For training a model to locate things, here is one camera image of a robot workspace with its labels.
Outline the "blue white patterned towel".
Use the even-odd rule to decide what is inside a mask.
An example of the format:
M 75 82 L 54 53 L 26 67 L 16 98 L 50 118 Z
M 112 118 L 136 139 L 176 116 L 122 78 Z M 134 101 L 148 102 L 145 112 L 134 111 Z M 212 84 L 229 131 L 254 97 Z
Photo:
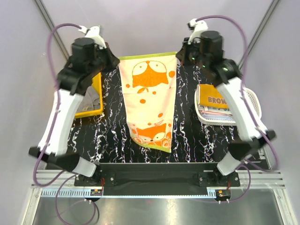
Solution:
M 199 114 L 205 119 L 211 120 L 233 120 L 232 113 L 229 109 L 215 108 L 198 105 Z

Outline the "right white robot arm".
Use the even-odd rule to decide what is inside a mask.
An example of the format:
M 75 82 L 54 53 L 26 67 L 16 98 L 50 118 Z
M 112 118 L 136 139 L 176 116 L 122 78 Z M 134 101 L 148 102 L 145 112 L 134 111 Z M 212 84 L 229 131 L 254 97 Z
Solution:
M 204 70 L 225 99 L 236 123 L 239 139 L 228 145 L 228 152 L 213 173 L 214 183 L 219 186 L 229 181 L 229 175 L 245 159 L 276 138 L 275 131 L 267 129 L 255 109 L 247 103 L 239 67 L 223 55 L 223 37 L 213 30 L 193 32 L 184 38 L 183 46 L 176 54 L 181 65 L 196 65 Z

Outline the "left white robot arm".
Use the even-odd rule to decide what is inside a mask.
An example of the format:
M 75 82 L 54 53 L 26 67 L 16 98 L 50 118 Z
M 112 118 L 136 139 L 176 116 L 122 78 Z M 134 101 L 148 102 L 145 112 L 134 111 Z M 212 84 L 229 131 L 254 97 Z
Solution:
M 74 41 L 72 55 L 57 75 L 58 89 L 46 130 L 38 146 L 30 147 L 30 156 L 64 171 L 83 175 L 92 186 L 101 181 L 94 163 L 77 153 L 67 152 L 68 136 L 93 77 L 116 68 L 119 62 L 101 37 L 82 37 Z

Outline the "cream orange fox towel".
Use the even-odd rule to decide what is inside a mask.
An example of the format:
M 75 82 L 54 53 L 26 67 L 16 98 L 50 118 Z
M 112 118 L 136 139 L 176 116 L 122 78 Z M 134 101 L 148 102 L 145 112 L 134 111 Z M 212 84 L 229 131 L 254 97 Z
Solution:
M 171 153 L 176 98 L 174 52 L 121 57 L 127 125 L 138 145 Z

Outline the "grey cloth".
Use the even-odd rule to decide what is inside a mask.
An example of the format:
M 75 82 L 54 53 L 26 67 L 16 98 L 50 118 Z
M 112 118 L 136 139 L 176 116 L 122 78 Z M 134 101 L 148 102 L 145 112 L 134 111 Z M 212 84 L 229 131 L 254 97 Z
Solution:
M 94 89 L 93 86 L 90 86 L 87 89 L 85 96 L 76 112 L 81 113 L 81 112 L 88 112 L 88 111 L 94 111 L 99 109 L 100 109 L 100 95 Z

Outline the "yellow brown bear towel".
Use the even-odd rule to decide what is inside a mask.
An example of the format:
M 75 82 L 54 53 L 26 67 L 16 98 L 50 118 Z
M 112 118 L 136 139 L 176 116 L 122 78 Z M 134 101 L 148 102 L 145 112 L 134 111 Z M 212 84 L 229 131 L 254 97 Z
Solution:
M 211 84 L 199 84 L 198 91 L 198 104 L 207 107 L 215 107 L 221 109 L 228 109 L 228 105 L 223 96 Z

